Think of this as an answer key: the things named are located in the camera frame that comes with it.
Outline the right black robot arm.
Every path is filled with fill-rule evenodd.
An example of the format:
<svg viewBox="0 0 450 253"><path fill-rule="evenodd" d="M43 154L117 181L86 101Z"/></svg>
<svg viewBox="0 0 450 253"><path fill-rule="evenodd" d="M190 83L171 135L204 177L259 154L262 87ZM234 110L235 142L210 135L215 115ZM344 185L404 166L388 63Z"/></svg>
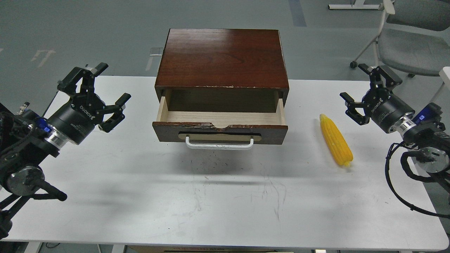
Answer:
<svg viewBox="0 0 450 253"><path fill-rule="evenodd" d="M385 133L398 132L406 145L417 147L417 151L401 158L402 168L412 179L438 183L449 191L449 135L441 122L441 108L429 103L422 111L415 111L393 89L402 79L386 65L370 67L351 63L369 76L370 88L361 102L347 93L340 96L347 106L346 114L359 125L372 120Z"/></svg>

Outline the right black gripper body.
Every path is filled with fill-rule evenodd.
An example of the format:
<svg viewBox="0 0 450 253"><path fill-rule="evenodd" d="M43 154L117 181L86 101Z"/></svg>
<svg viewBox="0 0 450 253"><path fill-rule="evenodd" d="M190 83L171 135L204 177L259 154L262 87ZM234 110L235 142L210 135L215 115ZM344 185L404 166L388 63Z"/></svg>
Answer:
<svg viewBox="0 0 450 253"><path fill-rule="evenodd" d="M362 99L365 115L385 133L394 132L394 125L404 116L415 113L406 102L388 89L369 89Z"/></svg>

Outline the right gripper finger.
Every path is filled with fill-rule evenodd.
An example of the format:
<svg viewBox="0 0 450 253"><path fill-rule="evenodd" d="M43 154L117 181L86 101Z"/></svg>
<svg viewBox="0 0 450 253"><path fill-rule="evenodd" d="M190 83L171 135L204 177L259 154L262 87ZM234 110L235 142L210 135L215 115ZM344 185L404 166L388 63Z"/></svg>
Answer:
<svg viewBox="0 0 450 253"><path fill-rule="evenodd" d="M349 116L354 122L358 123L359 125L365 125L369 123L370 118L368 116L360 114L356 110L357 108L364 108L364 104L362 102L355 102L355 100L346 92L341 92L340 97L345 101L345 105L347 107L345 114L347 116Z"/></svg>
<svg viewBox="0 0 450 253"><path fill-rule="evenodd" d="M403 83L403 80L388 66L381 65L370 67L367 64L359 64L358 68L369 75L370 89L393 89Z"/></svg>

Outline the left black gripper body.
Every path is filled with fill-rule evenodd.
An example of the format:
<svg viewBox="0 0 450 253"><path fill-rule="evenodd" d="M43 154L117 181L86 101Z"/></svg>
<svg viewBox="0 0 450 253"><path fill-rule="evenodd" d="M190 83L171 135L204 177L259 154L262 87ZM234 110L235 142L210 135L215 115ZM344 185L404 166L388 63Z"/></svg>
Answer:
<svg viewBox="0 0 450 253"><path fill-rule="evenodd" d="M74 144L80 144L103 121L96 111L106 104L96 94L77 93L60 107L47 122L67 136Z"/></svg>

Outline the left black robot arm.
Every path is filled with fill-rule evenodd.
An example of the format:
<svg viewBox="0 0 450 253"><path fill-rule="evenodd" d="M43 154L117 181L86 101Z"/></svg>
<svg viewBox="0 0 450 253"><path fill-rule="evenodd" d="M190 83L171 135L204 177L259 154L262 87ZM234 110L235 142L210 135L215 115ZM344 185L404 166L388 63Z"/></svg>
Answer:
<svg viewBox="0 0 450 253"><path fill-rule="evenodd" d="M67 142L80 144L97 125L110 132L125 115L124 93L113 105L106 105L95 93L95 79L108 64L94 68L74 67L58 81L57 89L69 96L49 118L39 116L23 103L17 114L1 105L1 187L10 195L1 201L1 238L8 237L12 218L28 200L65 201L67 195L45 180L40 163L57 157Z"/></svg>

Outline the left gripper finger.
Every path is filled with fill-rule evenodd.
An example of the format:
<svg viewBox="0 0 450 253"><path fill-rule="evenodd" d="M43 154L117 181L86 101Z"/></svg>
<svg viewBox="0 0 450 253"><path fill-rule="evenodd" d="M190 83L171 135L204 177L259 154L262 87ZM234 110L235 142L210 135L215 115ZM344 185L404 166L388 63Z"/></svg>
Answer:
<svg viewBox="0 0 450 253"><path fill-rule="evenodd" d="M129 93L124 93L115 103L114 105L106 105L96 110L97 115L102 117L105 114L112 114L111 117L103 122L98 124L98 127L101 131L109 133L113 130L119 123L124 120L125 115L123 111L125 109L125 103L131 98Z"/></svg>
<svg viewBox="0 0 450 253"><path fill-rule="evenodd" d="M77 94L77 84L81 80L80 91L78 93L94 93L95 78L108 68L107 63L100 63L94 68L74 67L63 80L58 81L57 90L69 96Z"/></svg>

